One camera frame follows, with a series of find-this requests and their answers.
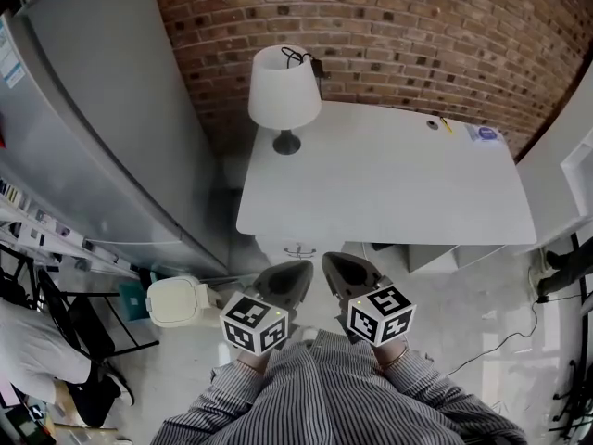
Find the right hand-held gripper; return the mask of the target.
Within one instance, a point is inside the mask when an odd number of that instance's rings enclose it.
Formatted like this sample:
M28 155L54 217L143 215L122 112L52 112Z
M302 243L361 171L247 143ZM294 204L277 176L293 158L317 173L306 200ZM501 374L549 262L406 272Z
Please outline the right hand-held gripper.
M322 270L333 295L341 295L342 281L351 286L375 286L382 278L369 261L343 252L326 252ZM352 343L366 341L381 347L409 332L416 305L394 285L350 299L339 322Z

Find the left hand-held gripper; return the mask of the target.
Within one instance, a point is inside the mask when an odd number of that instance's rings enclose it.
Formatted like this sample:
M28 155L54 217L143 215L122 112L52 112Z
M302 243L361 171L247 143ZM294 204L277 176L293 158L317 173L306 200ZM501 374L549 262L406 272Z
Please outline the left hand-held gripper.
M295 329L292 322L313 274L311 261L288 261L261 273L256 290L223 294L219 305L225 340L251 354L280 350Z

